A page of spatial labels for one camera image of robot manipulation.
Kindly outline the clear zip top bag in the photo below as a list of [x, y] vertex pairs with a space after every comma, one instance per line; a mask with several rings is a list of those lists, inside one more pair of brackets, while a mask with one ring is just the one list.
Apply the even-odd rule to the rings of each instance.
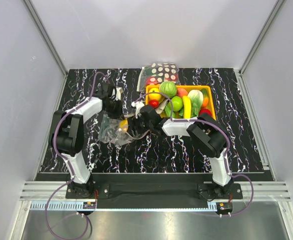
[[129, 124], [127, 119], [112, 119], [106, 113], [103, 115], [98, 139], [105, 144], [111, 143], [117, 147], [130, 144], [133, 141], [144, 138], [149, 130], [142, 133], [129, 133]]

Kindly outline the green fake apple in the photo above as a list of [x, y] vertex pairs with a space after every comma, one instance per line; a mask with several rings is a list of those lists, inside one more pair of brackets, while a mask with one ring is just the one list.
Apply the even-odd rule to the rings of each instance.
[[184, 106], [183, 100], [179, 96], [174, 96], [171, 99], [171, 101], [172, 101], [172, 104], [173, 104], [173, 111], [174, 112], [179, 112], [183, 108], [183, 106]]

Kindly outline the green fake leaf vegetable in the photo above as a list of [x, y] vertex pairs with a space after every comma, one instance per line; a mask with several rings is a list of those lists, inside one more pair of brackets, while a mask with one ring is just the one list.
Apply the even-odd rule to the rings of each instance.
[[169, 98], [173, 98], [177, 94], [177, 87], [174, 82], [165, 81], [160, 84], [159, 91]]

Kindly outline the yellow fake banana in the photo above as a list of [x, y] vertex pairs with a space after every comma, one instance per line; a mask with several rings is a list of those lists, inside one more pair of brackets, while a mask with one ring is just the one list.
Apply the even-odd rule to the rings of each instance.
[[191, 99], [187, 95], [184, 95], [182, 97], [182, 101], [183, 101], [183, 118], [189, 119], [191, 118], [191, 115], [192, 115]]

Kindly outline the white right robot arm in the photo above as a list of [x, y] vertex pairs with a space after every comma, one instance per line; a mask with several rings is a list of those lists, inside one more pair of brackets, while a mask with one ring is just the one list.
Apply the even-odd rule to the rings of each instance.
[[225, 198], [232, 191], [234, 181], [229, 168], [230, 139], [222, 126], [208, 113], [192, 118], [162, 118], [150, 105], [127, 119], [127, 133], [133, 137], [150, 131], [158, 136], [189, 137], [200, 152], [208, 157], [213, 183], [207, 187], [209, 195]]

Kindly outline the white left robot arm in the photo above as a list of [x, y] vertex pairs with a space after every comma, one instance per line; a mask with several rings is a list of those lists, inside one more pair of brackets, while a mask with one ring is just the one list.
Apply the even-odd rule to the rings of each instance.
[[100, 112], [106, 112], [112, 119], [123, 120], [122, 92], [121, 87], [103, 83], [75, 107], [53, 113], [48, 144], [67, 166], [71, 190], [83, 198], [91, 197], [95, 191], [94, 181], [82, 153], [84, 124]]

